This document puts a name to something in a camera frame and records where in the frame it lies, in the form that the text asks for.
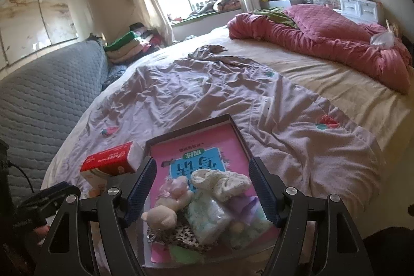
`gray quilted headboard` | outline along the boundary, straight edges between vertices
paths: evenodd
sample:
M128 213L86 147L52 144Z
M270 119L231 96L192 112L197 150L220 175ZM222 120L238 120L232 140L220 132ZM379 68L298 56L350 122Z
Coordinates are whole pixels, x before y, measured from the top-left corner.
M28 175L35 192L60 146L101 92L108 63L100 42L86 40L50 52L0 81L0 138L9 159ZM10 168L14 202L31 194Z

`red tissue package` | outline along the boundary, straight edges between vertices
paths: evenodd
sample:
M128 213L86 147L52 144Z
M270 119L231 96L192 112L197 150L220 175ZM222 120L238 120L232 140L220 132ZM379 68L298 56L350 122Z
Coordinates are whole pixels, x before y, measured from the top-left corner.
M135 172L142 155L142 148L136 142L129 142L88 156L82 164L80 174L92 185L90 196L105 191L108 177Z

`screw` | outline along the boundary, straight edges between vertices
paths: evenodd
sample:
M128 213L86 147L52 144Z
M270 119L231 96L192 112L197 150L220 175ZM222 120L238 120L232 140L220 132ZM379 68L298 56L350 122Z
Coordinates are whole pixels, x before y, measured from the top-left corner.
M289 194L289 195L295 195L295 194L297 194L297 192L298 192L298 190L295 189L294 187L288 187L286 189L286 193Z
M117 188L117 187L111 187L108 190L108 194L109 195L117 195L118 193L119 193L119 188Z
M330 195L329 199L331 199L333 202L339 202L339 200L341 200L339 195Z
M76 200L76 195L69 195L69 196L66 197L66 202L68 204L73 203L75 200Z

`window sill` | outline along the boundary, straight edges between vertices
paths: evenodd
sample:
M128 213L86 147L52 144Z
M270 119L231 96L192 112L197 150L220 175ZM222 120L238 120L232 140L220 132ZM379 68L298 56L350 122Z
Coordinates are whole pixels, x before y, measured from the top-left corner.
M232 12L232 11L239 11L239 10L241 10L241 9L234 9L234 10L228 10L228 11L216 11L216 12L212 12L212 13L205 13L205 14L201 14L201 15L199 15L197 17L193 17L193 18L190 18L190 19L184 19L183 21L180 21L178 23L172 24L171 26L172 27L179 27L179 26L183 26L183 25L186 25L186 24L195 23L197 21L203 20L204 18L211 17L211 16L215 16L215 15L218 15L218 14L221 14L221 13Z

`cable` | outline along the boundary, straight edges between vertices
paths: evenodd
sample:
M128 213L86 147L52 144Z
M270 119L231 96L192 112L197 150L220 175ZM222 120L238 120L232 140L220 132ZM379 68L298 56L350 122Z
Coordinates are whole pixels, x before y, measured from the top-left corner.
M32 193L34 193L34 189L33 189L32 183L30 182L30 179L29 179L29 178L28 178L28 176L24 173L24 171L23 171L21 168L19 168L16 164L13 164L10 160L9 160L8 164L9 164L9 168L10 168L10 167L12 167L12 166L14 166L14 167L15 167L16 169L18 169L21 173L23 173L23 176L27 179L27 182L28 182L28 184L29 184L29 186L30 186L30 189L32 190Z

